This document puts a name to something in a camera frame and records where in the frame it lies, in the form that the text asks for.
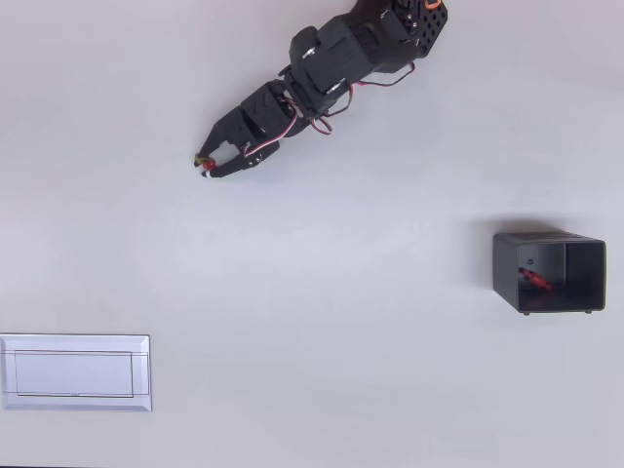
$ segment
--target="open black container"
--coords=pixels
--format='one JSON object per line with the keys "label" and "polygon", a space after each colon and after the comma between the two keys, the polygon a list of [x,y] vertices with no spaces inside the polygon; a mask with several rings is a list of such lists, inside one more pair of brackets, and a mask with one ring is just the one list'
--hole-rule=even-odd
{"label": "open black container", "polygon": [[[523,269],[552,289],[532,284]],[[568,232],[496,234],[493,277],[494,290],[525,315],[603,310],[606,244]]]}

